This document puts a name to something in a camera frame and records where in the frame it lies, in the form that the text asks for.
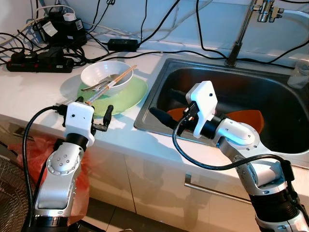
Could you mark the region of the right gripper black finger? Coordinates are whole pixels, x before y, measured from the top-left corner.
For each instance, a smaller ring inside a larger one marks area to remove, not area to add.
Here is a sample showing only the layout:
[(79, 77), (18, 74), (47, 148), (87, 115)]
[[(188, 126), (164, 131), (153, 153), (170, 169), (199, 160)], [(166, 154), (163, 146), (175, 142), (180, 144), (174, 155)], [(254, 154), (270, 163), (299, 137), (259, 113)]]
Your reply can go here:
[(170, 111), (163, 111), (156, 107), (150, 107), (149, 111), (154, 115), (164, 126), (174, 130), (177, 128), (183, 116), (183, 109), (177, 108)]
[(179, 104), (189, 105), (192, 102), (190, 94), (183, 91), (169, 89), (167, 90), (167, 95), (175, 102), (179, 102)]

